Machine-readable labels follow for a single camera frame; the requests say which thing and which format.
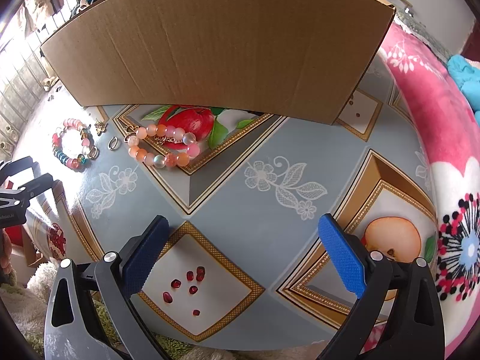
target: turquoise cloth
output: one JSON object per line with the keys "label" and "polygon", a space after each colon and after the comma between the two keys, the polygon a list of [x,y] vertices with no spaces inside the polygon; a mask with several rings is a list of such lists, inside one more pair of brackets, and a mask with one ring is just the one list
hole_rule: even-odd
{"label": "turquoise cloth", "polygon": [[448,73],[466,97],[480,126],[480,69],[471,66],[461,55],[452,56],[447,62]]}

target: cardboard box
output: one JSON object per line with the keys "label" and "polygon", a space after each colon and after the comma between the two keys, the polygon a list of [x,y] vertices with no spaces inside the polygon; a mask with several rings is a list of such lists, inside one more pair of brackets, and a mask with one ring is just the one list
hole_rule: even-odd
{"label": "cardboard box", "polygon": [[192,104],[332,124],[385,0],[100,0],[42,45],[80,105]]}

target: green leaf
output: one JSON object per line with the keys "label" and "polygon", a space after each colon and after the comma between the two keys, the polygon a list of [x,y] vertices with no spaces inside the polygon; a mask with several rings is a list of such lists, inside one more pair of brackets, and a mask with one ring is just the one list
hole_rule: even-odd
{"label": "green leaf", "polygon": [[427,263],[430,263],[430,261],[434,258],[434,254],[435,254],[435,235],[432,235],[425,242],[425,254],[423,258]]}
{"label": "green leaf", "polygon": [[222,111],[224,110],[224,108],[220,108],[220,107],[210,107],[210,110],[212,111],[212,114],[214,114],[215,116],[217,115],[220,115],[222,113]]}
{"label": "green leaf", "polygon": [[228,134],[229,131],[227,130],[227,128],[223,124],[221,124],[215,117],[212,131],[210,132],[210,136],[208,137],[208,147],[212,150],[215,149],[215,147],[217,147],[225,140]]}
{"label": "green leaf", "polygon": [[153,112],[150,112],[148,115],[145,115],[142,120],[159,120],[165,111],[170,108],[170,105],[163,105],[159,109],[155,109]]}
{"label": "green leaf", "polygon": [[253,119],[244,119],[241,120],[237,123],[237,128],[244,128],[245,126],[248,126],[250,123],[252,123],[254,120]]}

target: gold charm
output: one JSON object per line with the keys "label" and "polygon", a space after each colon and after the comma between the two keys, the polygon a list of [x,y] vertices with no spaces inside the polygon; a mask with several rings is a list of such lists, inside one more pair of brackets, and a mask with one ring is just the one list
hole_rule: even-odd
{"label": "gold charm", "polygon": [[107,123],[102,123],[99,120],[95,123],[95,130],[97,131],[97,135],[100,136],[102,132],[105,132],[105,128],[107,127]]}

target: beaded bracelet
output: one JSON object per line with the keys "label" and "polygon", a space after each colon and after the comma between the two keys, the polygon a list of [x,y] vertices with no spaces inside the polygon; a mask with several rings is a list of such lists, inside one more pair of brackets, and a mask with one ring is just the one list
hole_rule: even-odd
{"label": "beaded bracelet", "polygon": [[[82,153],[77,158],[70,158],[62,150],[62,138],[65,133],[70,129],[75,128],[80,132],[82,138]],[[91,151],[96,147],[90,148],[90,140],[88,136],[90,134],[90,126],[86,126],[78,119],[65,119],[63,121],[63,127],[58,127],[55,134],[52,136],[53,155],[59,159],[59,161],[70,169],[78,169],[85,163],[87,158],[92,158]]]}
{"label": "beaded bracelet", "polygon": [[[178,154],[169,153],[165,156],[149,153],[147,150],[138,147],[140,140],[147,136],[157,136],[160,144],[164,142],[184,143],[187,146],[187,152],[180,152]],[[129,133],[125,137],[124,142],[129,145],[128,154],[130,157],[135,158],[138,162],[144,162],[145,165],[153,165],[157,168],[163,168],[165,166],[173,168],[176,165],[185,167],[191,158],[200,154],[200,147],[198,146],[195,134],[185,132],[185,130],[180,127],[175,128],[174,126],[165,126],[163,124],[158,126],[150,124],[147,128],[139,127],[136,131]]]}

